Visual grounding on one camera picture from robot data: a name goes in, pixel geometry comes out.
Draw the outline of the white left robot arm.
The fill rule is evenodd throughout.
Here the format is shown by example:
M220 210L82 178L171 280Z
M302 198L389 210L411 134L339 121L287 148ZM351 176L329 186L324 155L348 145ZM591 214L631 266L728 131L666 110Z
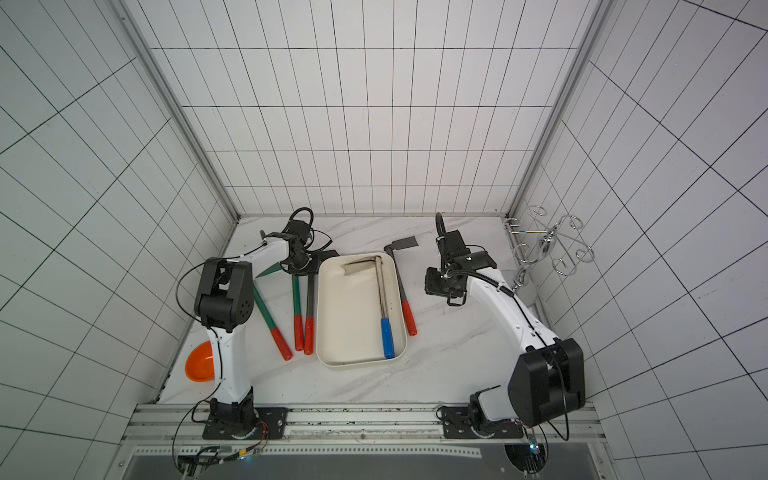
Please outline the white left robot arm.
M227 426L250 430L256 425L252 382L246 372L245 323L254 304L254 280L275 267L291 276L308 276L319 270L327 245L317 249L314 212L295 210L286 226L263 234L257 246L245 253L212 257L203 268L193 308L194 318L207 330L213 351L214 377L210 416Z

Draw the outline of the cream plastic storage tray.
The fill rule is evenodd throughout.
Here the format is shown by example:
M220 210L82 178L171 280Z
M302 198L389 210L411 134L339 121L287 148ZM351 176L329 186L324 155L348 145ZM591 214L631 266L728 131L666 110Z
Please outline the cream plastic storage tray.
M385 359L374 268L346 275L343 265L380 255L395 357ZM315 352L330 369L378 366L402 358L408 346L393 260L384 252L362 253L325 260L317 276Z

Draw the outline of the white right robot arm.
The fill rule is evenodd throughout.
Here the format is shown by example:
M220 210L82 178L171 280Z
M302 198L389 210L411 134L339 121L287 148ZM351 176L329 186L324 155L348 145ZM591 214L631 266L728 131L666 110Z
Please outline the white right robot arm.
M440 265L426 270L425 293L445 298L450 307L463 306L468 297L486 306L518 355L507 385L512 419L534 428L562 418L565 431L559 437L569 440L569 414L586 403L584 352L576 340L562 339L545 326L518 295L529 271L546 257L557 229L543 233L538 256L523 257L508 283L490 254L473 252L459 231L446 228L441 213L435 214L435 224Z

